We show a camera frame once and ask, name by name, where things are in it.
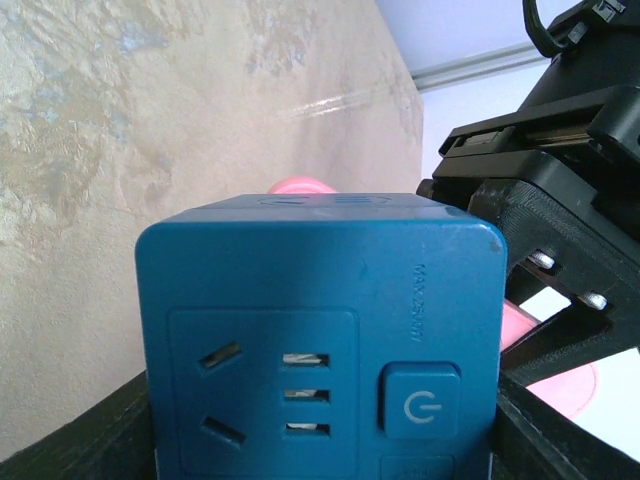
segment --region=power button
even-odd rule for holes
[[[393,439],[456,435],[460,375],[449,363],[391,363],[382,372],[384,430]]]

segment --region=pink round object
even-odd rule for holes
[[[271,194],[337,193],[330,186],[311,177],[292,177],[276,183]],[[537,321],[505,302],[500,350],[504,350],[537,325]],[[574,418],[593,399],[598,385],[595,365],[584,365],[529,386],[529,391],[567,418]]]

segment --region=blue power socket cube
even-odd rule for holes
[[[409,194],[244,195],[136,248],[162,480],[487,479],[506,247]]]

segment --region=power symbol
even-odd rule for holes
[[[420,403],[417,407],[417,410],[421,412],[433,412],[442,410],[442,405],[434,404],[434,403],[421,403],[426,401],[435,400],[436,396],[432,392],[428,390],[421,390],[419,392],[414,392],[409,395],[409,398],[404,402],[404,413],[409,420],[413,423],[429,423],[434,419],[433,415],[426,416],[416,416],[412,413],[412,406],[416,403]]]

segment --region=horizontal socket slot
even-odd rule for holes
[[[319,353],[285,353],[282,356],[285,367],[328,367],[329,355]]]
[[[202,429],[208,434],[215,437],[217,440],[226,443],[227,445],[240,449],[245,439],[244,434],[237,430],[234,430],[228,425],[219,422],[211,417],[207,417],[202,422]]]
[[[326,423],[287,423],[284,431],[287,435],[328,437],[331,429]]]
[[[288,402],[329,402],[329,390],[297,390],[284,391],[284,399]]]
[[[240,355],[240,353],[242,353],[240,345],[236,342],[231,342],[215,352],[210,353],[206,357],[202,357],[199,363],[205,370],[211,370],[212,368],[219,367],[223,363],[228,362],[233,357]]]

